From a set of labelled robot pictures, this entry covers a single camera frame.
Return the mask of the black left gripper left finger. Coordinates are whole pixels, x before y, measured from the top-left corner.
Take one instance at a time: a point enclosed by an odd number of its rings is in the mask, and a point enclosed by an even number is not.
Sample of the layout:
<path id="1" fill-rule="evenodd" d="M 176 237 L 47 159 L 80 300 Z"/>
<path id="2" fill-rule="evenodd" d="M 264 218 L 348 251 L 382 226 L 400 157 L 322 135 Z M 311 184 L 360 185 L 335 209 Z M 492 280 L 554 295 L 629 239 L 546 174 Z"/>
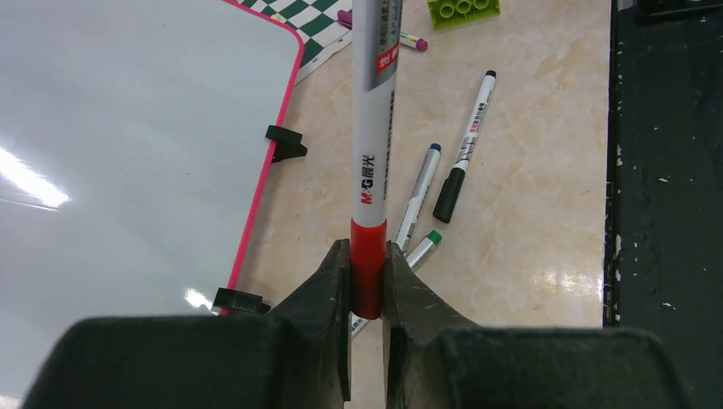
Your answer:
<path id="1" fill-rule="evenodd" d="M 265 314 L 101 317 L 57 341 L 25 408 L 341 408 L 350 243 Z"/>

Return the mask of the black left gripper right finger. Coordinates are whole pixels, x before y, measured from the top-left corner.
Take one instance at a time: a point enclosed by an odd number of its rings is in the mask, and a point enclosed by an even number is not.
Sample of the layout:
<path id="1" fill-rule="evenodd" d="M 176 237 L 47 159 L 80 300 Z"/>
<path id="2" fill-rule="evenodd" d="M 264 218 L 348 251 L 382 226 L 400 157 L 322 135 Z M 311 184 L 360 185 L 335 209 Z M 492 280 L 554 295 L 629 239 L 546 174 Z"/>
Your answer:
<path id="1" fill-rule="evenodd" d="M 691 407 L 671 358 L 650 333 L 484 327 L 417 277 L 396 244 L 387 251 L 387 407 Z"/>

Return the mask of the pink-framed whiteboard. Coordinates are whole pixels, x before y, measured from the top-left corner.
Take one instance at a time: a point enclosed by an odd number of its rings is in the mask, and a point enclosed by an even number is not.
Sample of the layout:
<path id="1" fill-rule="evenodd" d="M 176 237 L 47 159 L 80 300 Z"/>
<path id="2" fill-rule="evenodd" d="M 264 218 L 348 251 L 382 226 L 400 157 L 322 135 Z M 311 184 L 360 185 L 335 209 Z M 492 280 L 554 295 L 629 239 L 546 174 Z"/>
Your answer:
<path id="1" fill-rule="evenodd" d="M 231 1 L 1 4 L 1 405 L 99 316 L 212 316 L 303 43 Z"/>

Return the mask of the red marker pen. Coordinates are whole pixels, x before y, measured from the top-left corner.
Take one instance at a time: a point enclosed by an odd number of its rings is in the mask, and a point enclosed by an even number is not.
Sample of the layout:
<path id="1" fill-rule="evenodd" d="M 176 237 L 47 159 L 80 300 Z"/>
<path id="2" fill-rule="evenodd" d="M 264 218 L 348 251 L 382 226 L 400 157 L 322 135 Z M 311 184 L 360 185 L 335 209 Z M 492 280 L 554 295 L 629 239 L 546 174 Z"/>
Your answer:
<path id="1" fill-rule="evenodd" d="M 383 307 L 387 189 L 402 8 L 401 1 L 352 3 L 351 310 L 366 320 L 376 320 Z"/>

